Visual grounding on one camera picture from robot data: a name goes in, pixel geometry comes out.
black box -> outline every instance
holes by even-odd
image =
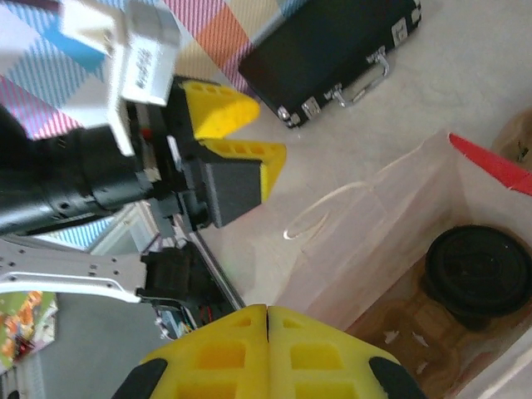
[[[386,54],[421,21],[420,0],[308,0],[241,62],[240,74],[289,128],[333,99],[350,106],[390,71]],[[354,98],[342,89],[376,63],[381,77]]]

black jar lid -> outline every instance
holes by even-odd
[[[498,317],[522,308],[532,293],[532,258],[508,234],[461,226],[439,236],[426,254],[431,294],[452,313]]]

plaid fabric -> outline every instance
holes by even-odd
[[[99,0],[123,9],[128,0]],[[175,72],[248,92],[240,59],[306,0],[142,0],[168,7],[182,34]],[[104,55],[59,32],[49,11],[0,0],[0,102],[34,140],[105,123]],[[87,247],[109,219],[57,237]]]

suitcase handle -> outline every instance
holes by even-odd
[[[342,88],[339,88],[337,90],[335,90],[333,93],[332,93],[332,96],[334,98],[336,98],[338,100],[338,102],[340,103],[341,106],[343,106],[344,108],[347,108],[349,106],[354,106],[355,104],[357,104],[369,91],[373,90],[375,87],[379,86],[383,81],[384,79],[387,78],[387,76],[390,74],[390,71],[392,70],[392,68],[390,67],[390,64],[388,63],[386,57],[384,54],[382,53],[378,53],[376,54],[374,60],[373,60],[373,63],[374,64],[380,64],[383,68],[384,68],[384,71],[382,73],[382,75],[380,75],[377,79],[375,79],[374,81],[371,81],[370,83],[368,83],[367,85],[365,85],[351,100],[348,100],[346,99],[343,94],[342,94]]]

yellow plastic part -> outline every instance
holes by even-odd
[[[268,315],[271,399],[387,399],[369,360],[399,363],[388,352],[286,308]]]
[[[201,144],[224,158],[261,160],[261,199],[268,199],[286,161],[285,145],[246,140],[203,140]]]
[[[231,313],[152,352],[168,366],[151,399],[267,399],[266,306]]]
[[[151,399],[387,399],[369,366],[372,357],[398,363],[299,313],[254,305],[154,351],[144,362],[168,362]]]
[[[182,85],[196,140],[223,139],[259,116],[258,102],[239,91],[202,81]]]

